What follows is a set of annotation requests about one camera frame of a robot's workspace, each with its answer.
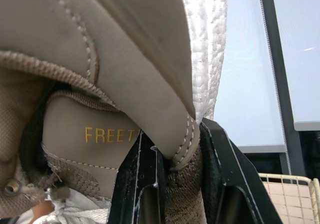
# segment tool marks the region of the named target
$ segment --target beige mesh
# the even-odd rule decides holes
[[[100,199],[100,188],[97,180],[83,169],[47,156],[49,166],[63,184],[78,192],[96,199]]]
[[[201,183],[202,154],[198,148],[182,170],[169,174],[165,207],[167,224],[206,223]]]
[[[8,179],[16,176],[18,147],[24,127],[47,84],[43,78],[0,68],[0,218],[26,211],[38,203],[37,197],[41,196],[32,188],[25,188],[14,196],[8,196],[3,189]]]

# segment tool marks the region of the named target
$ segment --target sneaker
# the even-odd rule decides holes
[[[54,212],[35,223],[106,223],[143,130],[169,165],[166,223],[211,223],[199,124],[217,97],[225,0],[0,7],[0,218],[50,200]]]

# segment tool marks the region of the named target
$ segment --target beige sneaker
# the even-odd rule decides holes
[[[166,223],[206,223],[183,0],[0,0],[0,16],[0,218],[48,193],[108,210],[143,130],[170,161]]]

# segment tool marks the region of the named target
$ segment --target stitching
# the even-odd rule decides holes
[[[81,162],[76,162],[73,160],[69,160],[69,159],[64,159],[61,157],[58,157],[57,155],[49,152],[49,150],[47,148],[45,148],[45,146],[43,145],[42,148],[45,150],[45,152],[47,152],[50,155],[53,155],[55,158],[59,158],[60,160],[63,161],[67,161],[67,162],[71,162],[71,163],[77,163],[77,164],[81,164],[81,165],[85,165],[85,166],[89,166],[89,167],[94,167],[94,168],[103,168],[103,169],[110,169],[110,170],[118,170],[118,168],[108,168],[108,167],[103,167],[103,166],[97,166],[97,165],[91,165],[91,164],[87,164],[87,163],[81,163]]]
[[[190,139],[190,141],[189,141],[189,145],[188,145],[188,147],[187,147],[187,149],[186,149],[186,151],[185,151],[185,154],[184,154],[183,157],[180,159],[180,161],[177,162],[177,165],[178,165],[179,163],[181,163],[182,160],[186,157],[186,155],[187,155],[187,153],[188,153],[188,151],[189,151],[189,149],[190,149],[190,147],[191,147],[191,145],[192,145],[192,140],[193,140],[194,137],[195,137],[195,136],[194,136],[194,131],[195,131],[194,121],[192,120],[192,118],[191,118],[190,120],[191,120],[191,126],[192,126],[191,139]]]
[[[64,8],[65,13],[71,18],[71,20],[77,25],[77,30],[82,35],[82,40],[84,41],[85,47],[86,47],[86,54],[87,54],[87,71],[86,71],[86,77],[89,79],[91,76],[90,68],[91,68],[91,61],[92,61],[92,53],[89,45],[89,39],[86,32],[86,27],[84,24],[82,24],[82,19],[80,16],[76,17],[75,13],[67,6],[67,3],[64,0],[57,0],[58,4],[61,5]]]
[[[187,118],[186,118],[186,132],[185,132],[185,136],[183,138],[183,143],[181,143],[181,145],[179,146],[179,149],[176,151],[173,159],[176,159],[177,155],[179,154],[179,152],[181,151],[181,148],[185,145],[185,143],[187,142],[187,136],[189,134],[189,118],[190,116],[188,115]]]
[[[59,172],[59,167],[57,167],[56,165],[51,165],[56,171]],[[94,182],[94,181],[91,181],[91,180],[86,180],[86,182],[90,182],[91,184],[93,185],[98,185],[98,188],[99,188],[99,192],[100,192],[100,185],[98,182]],[[95,195],[97,198],[100,198],[100,199],[106,199],[107,201],[111,201],[111,198],[107,198],[107,197],[102,197],[102,196],[99,196],[99,195]]]

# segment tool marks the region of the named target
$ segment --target white stitching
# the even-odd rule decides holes
[[[84,44],[86,46],[85,50],[86,50],[87,62],[88,62],[86,77],[87,79],[89,79],[91,76],[90,68],[91,68],[91,61],[92,61],[92,53],[91,53],[91,49],[88,41],[89,39],[85,33],[86,27],[84,26],[84,24],[81,24],[82,23],[81,17],[80,16],[76,17],[75,13],[71,11],[71,9],[67,6],[67,3],[64,0],[57,0],[57,1],[58,1],[58,4],[60,4],[64,8],[65,13],[71,17],[72,21],[75,22],[75,24],[77,25],[77,30],[82,35],[82,40],[84,41]]]
[[[87,164],[87,163],[81,163],[81,162],[76,162],[76,161],[73,161],[73,160],[61,158],[61,157],[58,157],[57,155],[49,152],[49,150],[48,150],[44,145],[42,146],[42,148],[43,148],[43,149],[45,150],[45,152],[47,152],[48,154],[53,155],[54,157],[59,158],[60,160],[63,160],[63,161],[67,161],[67,162],[71,162],[71,163],[77,163],[77,164],[82,164],[82,165],[89,166],[89,167],[94,167],[94,168],[104,168],[104,169],[110,169],[110,170],[118,170],[118,168],[107,168],[107,167],[103,167],[103,166],[91,165],[91,164]]]
[[[189,151],[189,148],[190,148],[191,145],[192,145],[192,140],[193,140],[194,137],[195,137],[195,136],[194,136],[195,126],[194,126],[194,124],[193,124],[192,118],[191,118],[191,123],[192,123],[191,139],[190,139],[190,141],[189,141],[189,145],[188,145],[188,147],[187,147],[187,149],[186,149],[186,151],[185,151],[185,154],[182,156],[182,158],[180,159],[180,161],[177,162],[177,165],[178,165],[179,163],[181,163],[182,160],[186,157],[186,155],[187,155],[187,153],[188,153],[188,151]]]
[[[190,118],[190,116],[188,115],[187,118],[186,118],[186,132],[185,132],[185,136],[184,136],[184,139],[183,139],[183,143],[181,143],[181,145],[179,146],[179,149],[175,153],[175,156],[173,157],[173,159],[176,159],[177,155],[181,151],[181,148],[185,145],[185,143],[187,141],[187,136],[188,136],[188,133],[189,133],[189,125],[190,125],[189,118]]]

